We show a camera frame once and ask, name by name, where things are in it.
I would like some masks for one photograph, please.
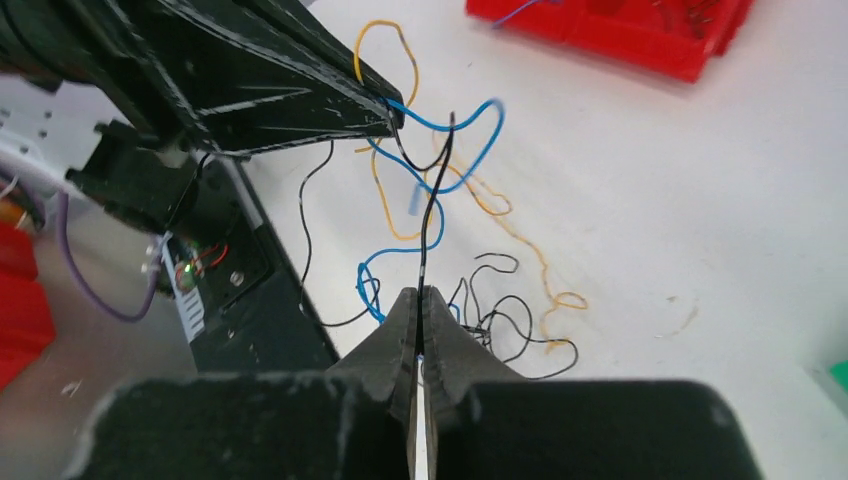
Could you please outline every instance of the wire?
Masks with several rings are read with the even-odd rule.
[[[550,2],[550,3],[562,3],[562,0],[557,0],[557,1],[554,1],[554,0],[530,0],[530,1],[528,1],[527,3],[525,3],[524,5],[522,5],[522,6],[518,7],[518,8],[516,8],[516,9],[515,9],[515,10],[513,10],[512,12],[510,12],[510,13],[508,13],[508,14],[504,15],[504,16],[503,16],[502,18],[500,18],[499,20],[496,20],[496,21],[492,24],[492,28],[500,28],[500,27],[502,27],[502,26],[503,26],[503,24],[504,24],[504,23],[506,23],[509,19],[511,19],[512,17],[514,17],[514,16],[518,15],[519,13],[523,12],[526,8],[531,7],[531,6],[533,6],[533,5],[537,4],[537,3],[544,2],[544,1],[548,1],[548,2]]]
[[[442,162],[442,168],[439,169],[439,174],[436,176],[436,183],[433,185],[433,194],[427,202],[427,207],[424,209],[424,218],[421,221],[421,265],[418,269],[418,324],[421,325],[424,320],[424,276],[427,273],[427,226],[430,220],[430,215],[433,213],[433,204],[436,202],[436,196],[439,192],[439,186],[445,178],[448,163],[450,163],[451,151],[453,150],[454,129],[453,124],[456,121],[453,112],[450,114],[450,133],[448,133],[448,141],[445,143],[445,159]]]
[[[406,37],[403,35],[403,29],[396,22],[392,22],[391,20],[372,20],[365,24],[362,27],[362,30],[359,31],[359,35],[356,37],[356,43],[353,46],[353,72],[356,75],[356,79],[359,80],[359,83],[363,86],[365,85],[365,79],[362,77],[362,69],[360,68],[359,61],[359,50],[362,47],[362,40],[365,39],[365,35],[372,28],[381,25],[385,27],[392,27],[398,34],[398,40],[400,40],[401,45],[403,46],[404,51],[406,51],[406,56],[409,57],[409,62],[412,64],[412,71],[415,75],[415,80],[412,84],[412,93],[409,95],[409,100],[406,101],[406,106],[412,106],[412,102],[415,101],[415,97],[418,96],[418,86],[421,83],[421,75],[418,70],[418,62],[415,60],[415,55],[412,53],[412,49],[409,48],[409,44],[406,42]],[[392,118],[392,112],[389,111],[389,118]],[[354,150],[356,153],[363,153],[371,150],[373,147],[362,147]]]
[[[445,234],[445,211],[442,207],[442,203],[436,199],[434,200],[434,204],[436,208],[439,210],[439,234],[436,239],[431,243],[425,250],[432,250],[439,246],[442,243],[442,238],[444,238]],[[366,280],[363,280],[363,275],[368,275],[368,280],[373,281],[373,276],[371,274],[371,270],[369,269],[369,265],[371,262],[376,260],[377,258],[388,255],[392,253],[420,253],[420,248],[384,248],[373,253],[370,257],[368,257],[364,262],[360,263],[357,267],[357,285],[356,289],[359,292],[359,297],[363,303],[368,306],[368,311],[371,313],[371,316],[374,317],[375,320],[379,323],[383,323],[385,321],[386,316],[380,311],[380,300],[376,298],[375,301],[369,302],[368,296],[365,293],[365,283]]]
[[[7,184],[12,183],[15,179],[14,174],[3,167],[0,167],[0,179]],[[27,212],[32,217],[37,230],[44,228],[47,222],[47,211],[44,208],[44,203],[41,196],[35,190],[29,187],[23,180],[18,180],[18,185],[15,190],[8,194],[7,200],[12,200],[21,209]]]
[[[159,273],[158,269],[151,269],[147,291],[144,294],[144,298],[141,302],[141,307],[139,307],[138,312],[134,314],[125,314],[109,306],[96,293],[94,293],[94,290],[92,290],[91,286],[88,284],[88,282],[85,281],[85,278],[79,271],[76,262],[74,262],[74,257],[71,253],[70,243],[68,242],[68,209],[70,203],[68,199],[68,194],[60,191],[58,194],[58,198],[59,211],[57,214],[56,240],[59,244],[59,249],[62,253],[62,257],[64,257],[65,262],[68,264],[68,270],[70,270],[71,272],[71,278],[73,279],[74,283],[77,284],[77,287],[79,287],[83,295],[85,295],[86,298],[88,298],[88,300],[95,307],[105,312],[106,314],[128,323],[135,323],[144,318],[144,316],[147,315],[147,312],[150,310],[150,305],[153,303],[153,295],[156,292],[156,277]],[[154,258],[153,264],[159,265],[161,261],[162,257],[160,253],[157,254],[157,256]]]
[[[300,277],[300,304],[303,305],[303,296],[304,291],[306,290],[306,276],[309,275],[309,268],[312,266],[312,235],[309,233],[309,227],[306,226],[306,214],[303,211],[303,190],[306,188],[306,182],[309,181],[316,173],[321,171],[322,168],[326,167],[330,160],[333,158],[333,152],[336,149],[336,143],[333,140],[330,140],[330,153],[327,154],[327,158],[318,164],[317,167],[312,169],[306,177],[303,178],[303,181],[300,182],[300,190],[297,192],[297,201],[300,208],[300,224],[303,227],[303,233],[306,235],[306,266],[303,268],[303,276]]]
[[[376,284],[376,286],[374,286],[374,296],[371,298],[371,303],[374,303],[377,300],[377,295],[380,294],[380,280],[377,279],[377,278],[372,278],[372,279],[368,280],[368,283],[371,283],[372,286],[374,286],[373,284]],[[345,320],[344,322],[324,323],[319,319],[318,323],[320,323],[321,326],[327,327],[327,328],[344,327],[344,326],[350,325],[351,323],[353,323],[353,322],[359,320],[360,318],[364,317],[367,313],[368,313],[368,309],[366,308],[366,309],[362,310],[361,312],[359,312],[358,314],[356,314],[351,319]]]
[[[394,100],[387,99],[387,101],[392,107],[394,107],[398,110],[401,110],[406,115],[411,117],[413,120],[415,120],[416,122],[420,123],[421,125],[429,128],[431,130],[435,130],[435,131],[438,131],[438,132],[447,132],[450,129],[449,126],[439,125],[439,124],[432,123],[428,120],[425,120],[424,118],[422,118],[417,113],[406,108],[405,106],[401,105],[400,103],[395,102]],[[497,110],[497,112],[498,112],[498,123],[495,126],[495,129],[492,132],[492,136],[489,138],[489,141],[486,142],[486,144],[483,146],[483,149],[480,151],[480,154],[477,156],[477,158],[471,164],[471,168],[469,168],[460,177],[460,179],[455,184],[453,184],[449,187],[445,187],[445,188],[440,189],[438,193],[440,193],[440,194],[451,193],[454,190],[461,187],[468,180],[468,178],[471,175],[474,174],[474,171],[477,170],[477,168],[483,162],[483,159],[486,158],[486,155],[489,153],[489,150],[492,149],[492,146],[495,144],[495,141],[497,141],[498,137],[501,134],[501,130],[503,129],[504,121],[506,119],[506,109],[504,108],[503,102],[501,102],[500,100],[498,100],[496,98],[492,98],[492,99],[489,99],[489,100],[486,100],[485,102],[483,102],[479,107],[477,107],[477,110],[475,110],[474,113],[472,113],[470,117],[468,117],[467,119],[465,119],[461,123],[457,124],[454,127],[454,130],[460,131],[464,128],[467,128],[469,125],[471,125],[472,123],[477,121],[477,119],[480,117],[480,115],[482,115],[483,112],[488,110],[490,107],[494,107],[495,110]],[[429,185],[427,185],[427,182],[424,181],[424,179],[418,174],[418,172],[416,172],[412,167],[407,165],[404,160],[398,158],[396,155],[394,155],[392,153],[387,152],[382,147],[380,147],[379,144],[375,143],[374,140],[372,140],[372,139],[368,139],[368,143],[372,147],[374,147],[374,149],[377,150],[381,155],[383,155],[384,157],[390,158],[391,160],[394,160],[396,163],[401,165],[403,168],[407,169],[409,171],[409,173],[411,173],[412,176],[414,176],[415,179],[418,180],[418,183],[421,185],[422,188],[424,188],[428,193],[433,193],[433,189],[430,188]]]
[[[513,361],[521,358],[523,355],[525,355],[531,344],[550,345],[552,342],[560,342],[562,344],[570,345],[573,348],[574,357],[573,357],[572,361],[568,365],[566,365],[564,368],[557,370],[556,372],[549,373],[549,374],[546,374],[546,375],[542,375],[542,376],[539,376],[539,377],[526,377],[530,380],[542,380],[542,379],[546,379],[546,378],[555,377],[557,375],[561,375],[562,373],[565,373],[565,372],[569,371],[570,369],[574,368],[574,366],[577,365],[577,362],[579,360],[579,351],[577,349],[577,345],[573,341],[571,341],[570,339],[567,339],[567,338],[563,338],[563,339],[537,339],[537,338],[533,338],[533,328],[534,328],[533,313],[532,313],[532,310],[530,309],[530,306],[527,304],[527,302],[523,298],[521,298],[517,295],[506,295],[503,298],[501,298],[500,300],[498,300],[497,302],[495,302],[495,304],[492,307],[492,310],[490,312],[488,312],[488,313],[486,313],[485,315],[482,315],[482,316],[480,315],[480,313],[479,313],[480,312],[480,303],[478,301],[477,293],[476,293],[476,290],[474,288],[474,282],[473,282],[474,278],[476,277],[476,274],[485,270],[485,269],[488,269],[488,270],[495,271],[497,273],[509,275],[509,274],[513,274],[513,273],[517,272],[518,268],[520,266],[520,262],[518,261],[517,258],[513,257],[512,255],[503,254],[503,253],[488,252],[488,253],[478,255],[474,258],[476,260],[480,260],[480,259],[487,258],[487,257],[507,258],[507,259],[510,259],[514,262],[514,266],[512,268],[505,269],[505,268],[500,268],[500,267],[493,265],[491,263],[485,263],[483,265],[478,266],[474,270],[472,275],[469,277],[470,280],[466,280],[465,277],[460,278],[459,283],[457,284],[456,290],[454,290],[454,294],[451,296],[450,303],[452,303],[456,299],[456,296],[459,293],[459,291],[461,290],[461,288],[463,286],[465,286],[465,297],[466,298],[465,298],[464,304],[465,304],[466,324],[462,325],[463,328],[469,334],[471,334],[478,342],[480,342],[483,347],[488,349],[489,352],[492,353],[492,355],[494,355],[496,358],[498,358],[497,354],[494,351],[492,326],[493,326],[494,320],[496,318],[504,318],[507,321],[509,321],[510,325],[512,325],[512,328],[515,330],[515,332],[519,335],[519,337],[521,337],[524,340],[524,343],[522,344],[521,348],[519,349],[519,351],[516,354],[512,355],[509,358],[501,360],[505,364],[513,362]],[[475,306],[478,310],[478,316],[477,316],[478,320],[477,320],[477,324],[474,325],[474,326],[468,325],[468,318],[470,317],[469,314],[468,314],[468,298],[469,297],[474,299]],[[527,314],[527,319],[528,319],[527,333],[524,333],[521,330],[521,328],[518,326],[518,323],[515,321],[515,319],[513,319],[510,315],[508,315],[507,313],[500,310],[501,305],[504,304],[507,301],[518,302],[521,305],[521,307],[524,309],[525,313]]]
[[[202,271],[206,271],[207,268],[217,267],[218,265],[220,265],[221,262],[224,261],[224,258],[227,257],[228,253],[230,253],[230,246],[225,243],[224,244],[224,251],[221,252],[220,255],[218,255],[218,258],[216,258],[215,260],[212,260],[212,262],[209,265],[203,267]]]
[[[13,190],[15,190],[15,187],[18,186],[18,180],[20,180],[20,177],[15,175],[15,178],[13,178],[12,181],[8,185],[6,185],[6,188],[4,188],[3,191],[0,191],[0,200],[3,200],[4,198],[6,198],[7,195],[9,195],[10,193],[12,193]]]
[[[386,101],[386,109],[390,110],[388,101]],[[426,167],[419,167],[418,165],[415,164],[415,162],[412,161],[411,158],[409,158],[409,155],[406,154],[406,149],[403,148],[403,142],[400,139],[400,133],[398,132],[397,125],[395,125],[394,117],[392,117],[391,115],[389,115],[389,122],[392,124],[392,133],[394,134],[394,139],[395,139],[395,143],[398,146],[398,151],[400,152],[401,157],[403,157],[403,161],[406,162],[406,164],[409,165],[410,168],[412,168],[416,172],[429,172],[430,170],[432,170],[432,169],[436,168],[436,166],[438,166],[439,158],[441,158],[442,155],[444,155],[444,153],[445,153],[444,149],[447,147],[447,144],[445,144],[445,146],[442,147],[442,152],[439,154],[438,157],[436,157],[436,160],[434,160],[433,163],[431,163],[430,165],[427,165]]]
[[[433,135],[432,135],[433,148],[437,148],[436,144],[439,141],[436,135],[437,135],[436,131],[433,131]],[[449,165],[448,169],[451,172],[453,172],[457,177],[462,177],[462,172],[460,172],[459,169],[456,168],[455,166]],[[427,174],[426,173],[424,174],[424,180],[425,181],[427,180]],[[502,217],[502,216],[509,215],[510,213],[512,213],[512,211],[513,211],[512,202],[510,201],[510,199],[506,195],[504,195],[503,193],[501,193],[501,192],[495,190],[494,188],[490,187],[489,184],[486,183],[482,178],[480,178],[479,175],[476,175],[476,174],[472,175],[471,180],[474,180],[475,182],[480,184],[480,186],[483,187],[484,190],[489,192],[489,195],[492,195],[493,197],[500,198],[506,204],[505,210],[502,210],[502,211],[495,210],[494,207],[492,207],[491,205],[486,203],[485,200],[483,200],[483,198],[480,196],[480,194],[477,192],[477,189],[474,188],[474,185],[471,182],[465,182],[465,188],[468,189],[468,193],[471,194],[471,198],[474,199],[474,202],[477,203],[477,206],[479,206],[481,210],[483,210],[484,212],[488,213],[489,215],[491,215],[493,217]]]
[[[197,162],[197,170],[195,170],[194,176],[197,177],[198,180],[200,180],[200,177],[203,175],[203,168],[206,166],[206,162],[209,161],[211,156],[212,152],[206,152],[200,161]]]
[[[204,250],[203,252],[201,252],[201,253],[200,253],[200,254],[199,254],[196,258],[194,258],[193,260],[191,260],[191,261],[188,263],[188,266],[190,266],[190,267],[194,268],[194,266],[195,266],[195,265],[197,265],[197,263],[198,263],[198,262],[200,262],[200,261],[201,261],[201,260],[203,260],[204,258],[206,258],[206,257],[208,257],[209,255],[212,255],[213,253],[215,253],[216,251],[218,251],[218,248],[219,248],[220,246],[221,246],[221,244],[220,244],[220,243],[216,243],[216,244],[215,244],[215,245],[213,245],[212,247],[207,248],[206,250]],[[203,264],[201,264],[200,268],[198,268],[198,269],[197,269],[197,271],[196,271],[194,274],[195,274],[195,275],[200,275],[200,273],[201,273],[201,272],[205,272],[207,269],[210,269],[210,268],[213,268],[213,267],[217,267],[218,265],[220,265],[220,264],[221,264],[221,262],[223,262],[223,261],[224,261],[224,258],[226,258],[226,256],[227,256],[227,254],[228,254],[228,253],[230,253],[230,246],[229,246],[228,244],[226,244],[226,243],[225,243],[225,244],[224,244],[224,250],[222,250],[222,251],[221,251],[221,254],[220,254],[220,255],[218,255],[218,256],[215,258],[215,260],[212,260],[211,262],[209,262],[209,265],[203,265]]]
[[[371,152],[371,175],[374,177],[374,183],[377,185],[377,193],[380,195],[380,203],[383,205],[383,214],[386,216],[386,223],[389,226],[389,231],[392,232],[392,236],[395,237],[396,240],[401,242],[416,240],[421,236],[421,232],[415,232],[412,235],[401,235],[397,228],[395,228],[395,222],[392,218],[392,211],[389,207],[389,201],[386,199],[386,192],[383,190],[383,184],[380,182],[380,174],[377,172],[377,151],[374,150]]]
[[[454,162],[454,164],[459,165],[460,168],[466,168],[465,163],[462,159],[462,155],[458,151],[455,151],[453,153],[453,162]],[[479,179],[476,176],[475,176],[475,181],[477,181],[478,183],[481,183],[481,184],[483,182],[482,179]],[[548,278],[549,272],[550,272],[550,265],[548,264],[547,258],[545,257],[545,254],[542,252],[542,250],[535,243],[533,243],[527,237],[522,235],[515,227],[510,225],[506,221],[506,219],[503,218],[503,216],[492,215],[492,219],[510,237],[512,237],[513,239],[515,239],[515,240],[527,245],[528,247],[530,247],[530,249],[533,250],[533,253],[536,255],[536,258],[539,260],[539,264],[542,266],[542,270],[541,270],[541,273],[540,273],[541,279],[542,279],[542,285],[544,287],[545,296],[551,302],[551,306],[542,315],[542,318],[539,322],[539,330],[542,332],[542,336],[544,336],[546,339],[551,339],[551,335],[548,332],[548,328],[547,328],[547,319],[550,315],[552,315],[554,312],[556,312],[560,308],[571,308],[571,309],[575,309],[575,310],[586,310],[586,309],[589,308],[589,302],[586,300],[585,297],[583,297],[582,295],[580,295],[576,292],[564,291],[564,292],[559,292],[559,293],[554,294],[553,289],[551,288],[550,280]],[[568,344],[568,342],[566,342],[566,341],[559,341],[558,342],[558,341],[555,341],[555,339],[552,339],[551,343],[548,344],[547,352],[550,352],[553,347],[563,346],[563,345],[567,345],[567,344]]]

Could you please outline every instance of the screw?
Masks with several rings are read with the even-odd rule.
[[[230,283],[233,284],[234,287],[240,287],[242,283],[244,283],[244,274],[241,272],[233,272],[230,275]]]

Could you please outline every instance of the black plastic part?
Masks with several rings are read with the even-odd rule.
[[[320,372],[151,381],[116,395],[79,479],[376,479],[381,405]]]
[[[425,398],[428,426],[438,427],[428,435],[430,478],[760,478],[711,389],[513,381],[455,321],[451,328],[436,289],[424,293],[424,385],[444,393],[444,402]],[[411,478],[416,294],[402,291],[385,323],[324,373],[121,392],[78,478]]]
[[[189,191],[182,199],[184,214],[178,214],[174,220],[163,227],[177,236],[190,238],[201,245],[214,245],[225,242],[222,237],[237,228],[248,228],[243,218],[238,195],[227,177],[216,163],[204,170],[202,178],[192,175]]]
[[[298,0],[0,0],[0,72],[101,88],[162,149],[232,156],[393,133],[400,92]],[[394,112],[398,128],[403,114]]]
[[[235,164],[235,170],[232,181],[240,182],[248,194],[248,198],[239,199],[241,211],[255,209],[261,219],[261,225],[251,232],[255,244],[247,251],[242,250],[243,246],[237,247],[237,250],[242,255],[264,258],[268,262],[268,273],[237,296],[226,296],[226,283],[223,283],[222,289],[215,289],[216,282],[199,281],[204,302],[208,298],[213,307],[208,309],[211,312],[207,312],[205,331],[191,342],[198,371],[326,369],[339,360],[339,355],[327,332],[316,321],[319,317],[308,298],[304,299],[304,310],[300,310],[297,272],[270,227],[247,175],[239,164]],[[233,269],[241,269],[239,271],[245,273],[245,282],[249,280],[250,260],[244,263],[226,262],[225,259],[221,268],[210,271],[210,278],[220,275],[221,281],[228,283]]]
[[[118,220],[143,232],[164,234],[191,209],[197,196],[196,188],[191,189],[191,198],[180,202],[193,182],[194,163],[179,169],[162,165],[154,152],[139,146],[135,129],[120,122],[98,130],[101,140],[88,163],[82,170],[68,170],[66,178]]]

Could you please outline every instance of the red container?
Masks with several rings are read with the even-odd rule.
[[[0,226],[0,390],[56,338],[37,275],[29,237]]]
[[[56,338],[44,289],[36,282],[0,273],[0,389]]]
[[[29,236],[0,223],[0,272],[35,280],[38,267]]]
[[[539,0],[502,23],[557,43],[601,53],[687,82],[727,51],[754,0]],[[527,0],[467,0],[497,22]]]

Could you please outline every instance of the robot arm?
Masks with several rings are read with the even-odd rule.
[[[401,95],[352,56],[298,0],[0,0],[0,72],[95,85],[161,152],[391,135]]]

